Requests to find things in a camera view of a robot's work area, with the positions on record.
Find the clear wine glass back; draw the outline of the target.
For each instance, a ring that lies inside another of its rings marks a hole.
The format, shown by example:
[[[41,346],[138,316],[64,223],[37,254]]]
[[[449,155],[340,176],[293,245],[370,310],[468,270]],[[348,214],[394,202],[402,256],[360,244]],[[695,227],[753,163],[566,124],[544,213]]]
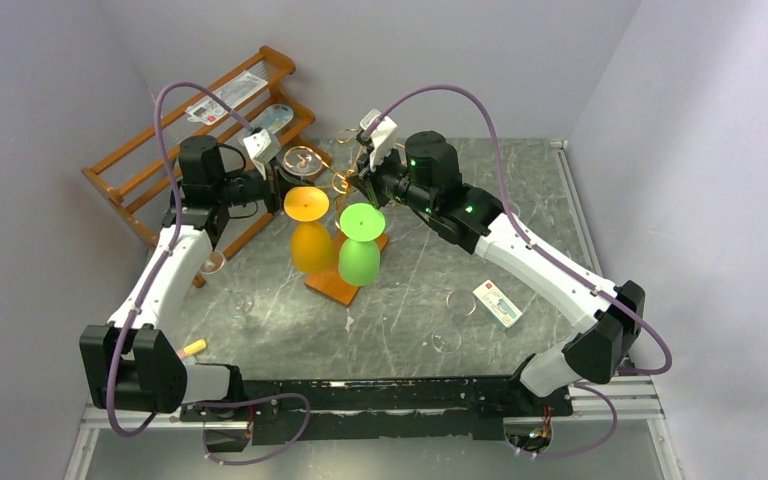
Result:
[[[285,152],[282,167],[292,175],[310,177],[318,174],[324,165],[322,157],[311,147],[297,145]]]

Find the orange plastic wine glass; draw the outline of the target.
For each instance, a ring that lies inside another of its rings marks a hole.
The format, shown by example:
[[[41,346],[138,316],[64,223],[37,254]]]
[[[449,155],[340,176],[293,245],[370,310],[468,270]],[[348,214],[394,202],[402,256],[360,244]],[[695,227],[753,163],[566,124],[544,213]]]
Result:
[[[284,211],[297,222],[290,241],[294,267],[303,273],[329,269],[336,261],[333,239],[321,222],[330,208],[327,194],[316,187],[294,187],[286,195]]]

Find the green plastic wine glass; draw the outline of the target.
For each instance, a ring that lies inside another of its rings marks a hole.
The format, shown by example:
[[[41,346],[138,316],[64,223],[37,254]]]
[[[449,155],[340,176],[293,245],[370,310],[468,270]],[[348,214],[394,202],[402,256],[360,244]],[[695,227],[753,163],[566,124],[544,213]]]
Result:
[[[355,203],[342,212],[339,225],[346,237],[339,252],[340,277],[352,286],[372,284],[380,270],[381,254],[376,241],[385,231],[385,216],[371,204]]]

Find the clear wine glass front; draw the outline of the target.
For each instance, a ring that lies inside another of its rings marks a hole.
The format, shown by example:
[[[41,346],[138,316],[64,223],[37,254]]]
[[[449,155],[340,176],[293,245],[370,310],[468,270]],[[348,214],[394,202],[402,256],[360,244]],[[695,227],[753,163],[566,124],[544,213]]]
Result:
[[[471,291],[456,289],[447,294],[443,319],[431,332],[431,345],[437,352],[454,353],[461,347],[461,329],[468,323],[476,307],[476,299]]]

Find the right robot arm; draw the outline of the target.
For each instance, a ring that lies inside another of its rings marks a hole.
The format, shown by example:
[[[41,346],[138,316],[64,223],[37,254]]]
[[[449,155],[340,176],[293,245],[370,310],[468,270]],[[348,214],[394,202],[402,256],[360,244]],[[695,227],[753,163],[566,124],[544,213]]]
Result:
[[[509,389],[516,411],[534,414],[562,386],[607,384],[619,372],[640,335],[633,317],[643,312],[644,289],[602,278],[527,231],[499,198],[464,182],[457,150],[441,134],[415,133],[403,151],[362,142],[349,182],[377,208],[410,208],[440,238],[514,275],[571,324],[570,337],[517,369]]]

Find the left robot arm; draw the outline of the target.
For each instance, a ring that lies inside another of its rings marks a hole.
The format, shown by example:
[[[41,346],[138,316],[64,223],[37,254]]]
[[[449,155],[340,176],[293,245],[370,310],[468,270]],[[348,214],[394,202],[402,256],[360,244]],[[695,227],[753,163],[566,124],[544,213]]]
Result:
[[[225,364],[186,365],[160,325],[176,316],[192,281],[216,250],[230,208],[260,203],[278,210],[291,187],[276,156],[275,136],[257,129],[237,154],[247,169],[229,171],[222,145],[209,135],[180,145],[179,173],[159,244],[123,304],[103,325],[89,325],[79,339],[91,399],[108,412],[172,413],[206,402],[222,420],[238,417],[246,405],[241,373]]]

